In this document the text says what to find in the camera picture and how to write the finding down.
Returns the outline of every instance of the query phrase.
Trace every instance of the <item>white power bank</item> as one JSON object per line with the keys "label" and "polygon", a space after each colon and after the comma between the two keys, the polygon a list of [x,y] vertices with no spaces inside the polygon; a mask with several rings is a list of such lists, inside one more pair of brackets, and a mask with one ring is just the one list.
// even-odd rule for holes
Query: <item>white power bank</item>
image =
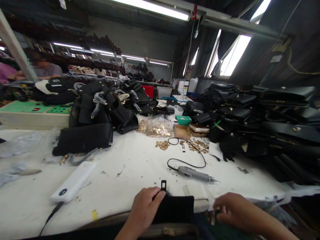
{"label": "white power bank", "polygon": [[91,175],[96,165],[95,162],[82,162],[70,177],[54,192],[50,200],[53,203],[67,203],[71,201],[86,179]]}

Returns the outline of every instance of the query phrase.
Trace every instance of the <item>yellow tag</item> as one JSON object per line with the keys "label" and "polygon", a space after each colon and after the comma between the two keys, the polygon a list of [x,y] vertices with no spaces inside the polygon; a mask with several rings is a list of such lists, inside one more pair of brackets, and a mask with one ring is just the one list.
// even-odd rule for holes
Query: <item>yellow tag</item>
{"label": "yellow tag", "polygon": [[97,210],[93,210],[92,211],[92,219],[93,219],[93,221],[97,221],[98,220],[98,218],[97,218]]}

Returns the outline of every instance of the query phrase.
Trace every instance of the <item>cardboard box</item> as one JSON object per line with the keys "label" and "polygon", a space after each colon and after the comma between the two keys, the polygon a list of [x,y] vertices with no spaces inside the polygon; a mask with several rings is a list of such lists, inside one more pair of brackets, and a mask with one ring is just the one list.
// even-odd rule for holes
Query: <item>cardboard box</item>
{"label": "cardboard box", "polygon": [[189,124],[189,129],[194,137],[205,137],[209,131],[209,128],[197,124]]}
{"label": "cardboard box", "polygon": [[183,139],[190,139],[191,134],[188,126],[183,125],[174,125],[174,137],[183,138]]}

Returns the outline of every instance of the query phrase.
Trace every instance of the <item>white container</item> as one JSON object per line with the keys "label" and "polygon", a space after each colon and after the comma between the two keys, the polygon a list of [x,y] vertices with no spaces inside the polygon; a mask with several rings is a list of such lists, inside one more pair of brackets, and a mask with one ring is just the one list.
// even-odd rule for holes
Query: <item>white container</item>
{"label": "white container", "polygon": [[172,88],[167,87],[157,87],[158,89],[158,99],[162,99],[162,97],[170,97]]}
{"label": "white container", "polygon": [[189,82],[188,92],[194,93],[196,91],[197,85],[198,85],[198,78],[191,78]]}

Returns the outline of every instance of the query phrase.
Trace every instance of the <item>pink shirt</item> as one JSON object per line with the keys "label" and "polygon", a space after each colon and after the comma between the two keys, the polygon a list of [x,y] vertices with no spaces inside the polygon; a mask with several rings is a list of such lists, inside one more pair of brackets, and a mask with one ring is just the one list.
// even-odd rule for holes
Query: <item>pink shirt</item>
{"label": "pink shirt", "polygon": [[4,63],[0,63],[0,83],[8,83],[8,76],[16,72],[17,70],[15,70],[13,67],[10,67]]}

